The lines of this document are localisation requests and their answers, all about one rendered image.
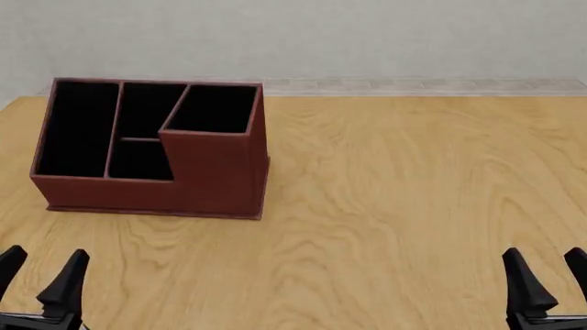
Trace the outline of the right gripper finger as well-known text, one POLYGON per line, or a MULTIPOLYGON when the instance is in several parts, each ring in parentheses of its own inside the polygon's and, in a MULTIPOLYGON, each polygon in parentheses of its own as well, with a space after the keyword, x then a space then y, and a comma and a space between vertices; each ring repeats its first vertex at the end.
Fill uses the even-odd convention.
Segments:
POLYGON ((506 315, 546 318, 558 300, 547 291, 527 265, 521 252, 508 248, 502 255, 507 285, 506 315))
POLYGON ((587 252, 573 247, 564 255, 565 262, 579 285, 587 285, 587 252))

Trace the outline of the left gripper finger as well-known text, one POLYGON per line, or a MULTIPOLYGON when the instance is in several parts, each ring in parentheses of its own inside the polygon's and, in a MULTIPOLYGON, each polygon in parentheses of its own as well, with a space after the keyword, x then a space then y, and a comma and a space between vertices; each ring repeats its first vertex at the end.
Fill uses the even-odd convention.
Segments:
POLYGON ((37 300, 43 305, 43 316, 82 315, 83 282, 89 260, 84 249, 76 249, 57 277, 39 293, 37 300))
POLYGON ((6 293, 27 257, 28 253, 20 245, 14 245, 0 255, 0 295, 6 293))

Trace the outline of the red-brown desk caddy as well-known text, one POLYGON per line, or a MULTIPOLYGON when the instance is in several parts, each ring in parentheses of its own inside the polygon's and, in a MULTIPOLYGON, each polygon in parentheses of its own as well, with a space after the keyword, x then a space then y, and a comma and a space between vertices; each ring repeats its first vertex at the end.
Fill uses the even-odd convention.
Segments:
POLYGON ((259 219, 260 82, 58 78, 30 179, 51 211, 259 219))

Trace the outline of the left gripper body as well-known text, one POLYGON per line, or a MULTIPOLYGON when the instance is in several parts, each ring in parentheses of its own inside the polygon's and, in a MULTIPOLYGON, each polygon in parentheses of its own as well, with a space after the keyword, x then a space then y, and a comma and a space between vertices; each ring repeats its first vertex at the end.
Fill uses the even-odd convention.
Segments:
POLYGON ((77 313, 0 313, 0 330, 83 330, 77 313))

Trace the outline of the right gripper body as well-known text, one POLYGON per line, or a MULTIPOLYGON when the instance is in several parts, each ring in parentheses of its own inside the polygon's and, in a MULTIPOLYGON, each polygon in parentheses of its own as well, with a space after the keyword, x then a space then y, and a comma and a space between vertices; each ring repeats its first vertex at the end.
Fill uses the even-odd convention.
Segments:
POLYGON ((510 330, 587 330, 587 315, 548 315, 543 310, 507 310, 510 330))

